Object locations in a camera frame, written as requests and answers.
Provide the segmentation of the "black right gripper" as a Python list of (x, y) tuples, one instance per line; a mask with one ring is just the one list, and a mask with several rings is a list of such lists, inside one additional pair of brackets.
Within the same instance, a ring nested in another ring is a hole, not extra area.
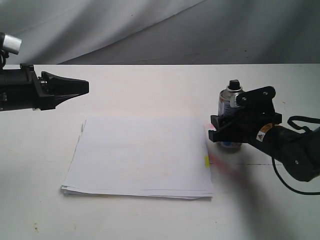
[(208, 138), (223, 148), (239, 148), (250, 139), (256, 139), (258, 132), (265, 125), (282, 123), (282, 114), (254, 113), (241, 110), (233, 116), (210, 117), (214, 130), (208, 131)]

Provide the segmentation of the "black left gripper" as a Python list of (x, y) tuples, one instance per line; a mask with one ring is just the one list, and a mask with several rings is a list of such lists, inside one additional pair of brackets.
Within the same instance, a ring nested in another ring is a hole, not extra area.
[(53, 110), (59, 104), (88, 94), (89, 82), (66, 78), (46, 71), (37, 76), (34, 66), (21, 64), (19, 69), (0, 71), (0, 110)]

